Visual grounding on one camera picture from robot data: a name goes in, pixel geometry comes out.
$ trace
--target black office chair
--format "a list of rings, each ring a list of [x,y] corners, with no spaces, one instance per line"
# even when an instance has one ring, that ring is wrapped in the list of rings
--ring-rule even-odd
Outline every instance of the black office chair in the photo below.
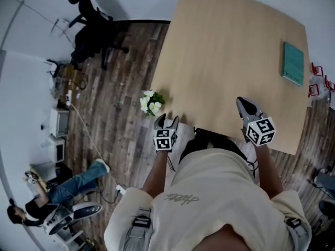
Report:
[[[71,53],[71,63],[77,66],[78,63],[84,62],[88,57],[94,57],[95,53],[102,54],[101,68],[107,69],[107,57],[111,48],[120,49],[128,53],[128,48],[114,44],[116,36],[120,33],[113,18],[94,9],[91,0],[69,0],[71,4],[79,3],[80,15],[77,16],[70,24],[71,28],[75,23],[85,24],[75,36],[75,49]]]

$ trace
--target wooden floor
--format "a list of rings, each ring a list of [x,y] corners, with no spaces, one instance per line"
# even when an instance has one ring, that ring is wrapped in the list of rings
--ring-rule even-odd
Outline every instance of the wooden floor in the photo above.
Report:
[[[111,166],[110,173],[126,187],[141,187],[155,158],[152,143],[154,118],[141,112],[139,99],[142,92],[150,88],[167,30],[168,24],[131,24],[124,40],[124,46],[130,49],[128,54],[114,50],[106,71],[100,69],[98,56],[84,65],[89,81],[76,106],[103,159]],[[69,127],[66,162],[74,174],[79,174],[98,158],[98,154],[74,111],[70,114]],[[315,168],[332,165],[335,160],[334,129],[335,112],[327,107],[326,101],[315,102],[307,110],[296,156],[271,151],[285,189],[298,191],[315,233],[327,229],[330,221],[326,221],[318,209],[318,203],[325,195],[314,188],[309,179]],[[177,135],[177,145],[170,154],[175,167],[187,141],[193,137],[193,128],[181,124]],[[255,160],[251,144],[234,141],[249,161]],[[171,180],[173,172],[168,170],[167,174]],[[104,197],[112,201],[116,193],[110,176],[103,177],[102,184]],[[84,200],[98,201],[104,209],[74,227],[83,229],[96,248],[106,250],[104,230],[116,204],[106,203],[99,193]]]

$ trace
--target white fabric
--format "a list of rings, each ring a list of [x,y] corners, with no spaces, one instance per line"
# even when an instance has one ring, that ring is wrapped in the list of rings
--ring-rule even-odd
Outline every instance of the white fabric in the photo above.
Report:
[[[109,251],[119,246],[120,228],[129,228],[138,208],[148,205],[153,223],[149,251],[191,251],[225,224],[251,250],[293,250],[285,216],[308,224],[295,191],[270,200],[253,182],[244,160],[220,149],[186,156],[170,188],[154,200],[139,189],[127,189],[105,232]]]

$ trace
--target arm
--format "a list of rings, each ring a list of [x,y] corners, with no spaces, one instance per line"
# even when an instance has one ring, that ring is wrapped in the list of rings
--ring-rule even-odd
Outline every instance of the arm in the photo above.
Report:
[[[271,161],[269,148],[266,145],[255,146],[258,160],[260,186],[267,193],[270,199],[283,192],[282,181]]]
[[[143,185],[142,190],[152,198],[164,191],[167,157],[167,151],[158,151],[153,167]]]
[[[42,206],[44,206],[45,204],[49,202],[49,197],[39,181],[36,182],[36,185],[37,185],[37,191],[40,197],[35,199],[35,203],[37,204],[38,207],[41,208]]]

